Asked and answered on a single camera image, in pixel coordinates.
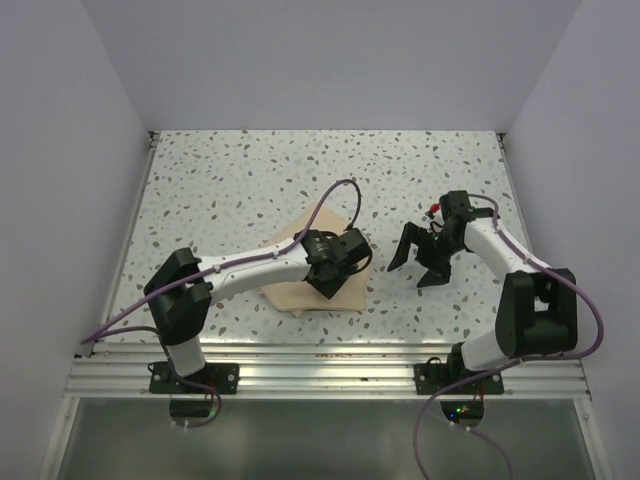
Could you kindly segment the beige surgical drape cloth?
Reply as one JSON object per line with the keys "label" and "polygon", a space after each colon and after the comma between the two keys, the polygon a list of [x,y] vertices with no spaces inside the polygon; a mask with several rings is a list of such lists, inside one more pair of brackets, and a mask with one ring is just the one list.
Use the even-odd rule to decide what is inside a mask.
{"label": "beige surgical drape cloth", "polygon": [[284,312],[365,308],[372,250],[351,223],[317,204],[266,243],[290,255],[280,281],[260,292]]}

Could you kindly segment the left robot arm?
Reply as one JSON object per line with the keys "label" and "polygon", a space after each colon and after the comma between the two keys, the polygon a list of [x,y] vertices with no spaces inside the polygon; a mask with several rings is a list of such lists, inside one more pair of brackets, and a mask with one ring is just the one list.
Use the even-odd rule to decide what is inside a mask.
{"label": "left robot arm", "polygon": [[304,282],[331,299],[368,266],[372,255],[357,228],[341,234],[301,231],[278,244],[227,257],[198,259],[189,248],[174,251],[144,287],[160,344],[173,364],[173,381],[189,393],[207,383],[199,335],[211,304],[288,282]]}

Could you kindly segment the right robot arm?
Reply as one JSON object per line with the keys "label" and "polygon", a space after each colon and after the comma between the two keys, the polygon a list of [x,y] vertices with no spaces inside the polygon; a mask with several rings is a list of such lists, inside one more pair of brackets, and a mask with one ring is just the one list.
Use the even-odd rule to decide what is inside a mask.
{"label": "right robot arm", "polygon": [[426,270],[419,287],[444,286],[453,257],[469,252],[501,283],[492,330],[454,345],[446,362],[425,365],[426,378],[461,393],[480,382],[481,372],[511,360],[563,354],[578,341],[573,273],[554,269],[526,250],[505,228],[495,201],[479,207],[472,198],[465,190],[450,191],[430,210],[430,227],[406,223],[388,266],[398,269],[414,252]]}

